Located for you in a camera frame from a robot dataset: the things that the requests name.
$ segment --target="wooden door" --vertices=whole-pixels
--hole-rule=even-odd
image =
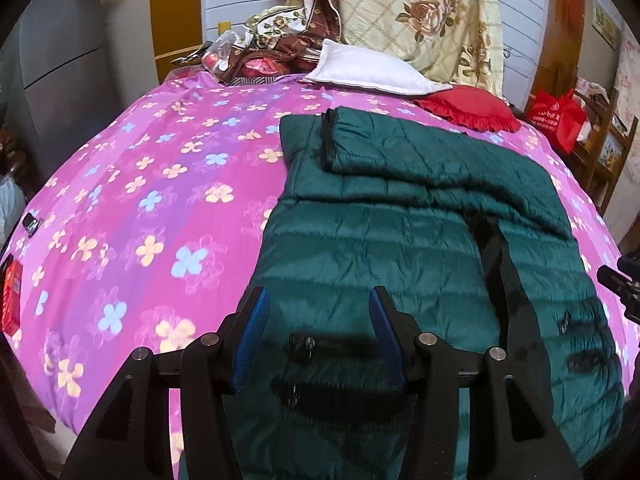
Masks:
[[[202,0],[150,0],[151,33],[158,80],[175,66],[170,61],[202,44]]]

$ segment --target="pink patterned fabric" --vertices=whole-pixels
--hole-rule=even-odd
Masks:
[[[453,127],[402,98],[288,82],[224,88],[208,73],[165,82],[69,159],[30,203],[44,218],[10,243],[24,265],[15,352],[36,393],[78,432],[137,346],[184,348],[236,309],[286,168],[279,119],[340,105],[401,117],[522,153],[551,174],[589,275],[618,250],[591,201],[529,126]],[[628,387],[638,327],[597,285]],[[183,448],[170,397],[174,463]]]

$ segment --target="metal bolt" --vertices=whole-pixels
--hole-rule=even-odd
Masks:
[[[209,332],[208,334],[205,334],[200,338],[200,342],[204,346],[213,346],[217,344],[218,341],[220,341],[220,336],[215,332]]]
[[[422,332],[418,336],[418,341],[423,345],[433,346],[438,342],[438,336],[432,334],[431,332]]]
[[[505,352],[499,346],[494,346],[489,350],[489,355],[495,359],[496,361],[504,361],[507,357],[507,352]]]
[[[149,348],[140,346],[131,352],[131,357],[136,361],[142,361],[149,355]]]

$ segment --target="red plastic bag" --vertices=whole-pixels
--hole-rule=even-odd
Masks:
[[[571,153],[578,134],[587,120],[587,115],[573,99],[574,89],[557,99],[543,90],[536,94],[536,100],[527,114],[527,120],[544,134],[551,146]]]

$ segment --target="pink bedspread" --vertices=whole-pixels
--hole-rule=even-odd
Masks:
[[[298,82],[224,88],[200,73],[139,99],[56,172],[29,206],[44,224],[31,240],[19,227],[9,248],[24,264],[13,345],[48,409],[78,432],[132,349],[184,348],[217,329],[236,309],[283,189],[279,119],[339,105],[466,131],[402,98]],[[594,281],[598,266],[615,263],[602,219],[541,134],[466,133],[551,174]],[[638,326],[596,286],[628,387]],[[176,392],[170,413],[175,463]]]

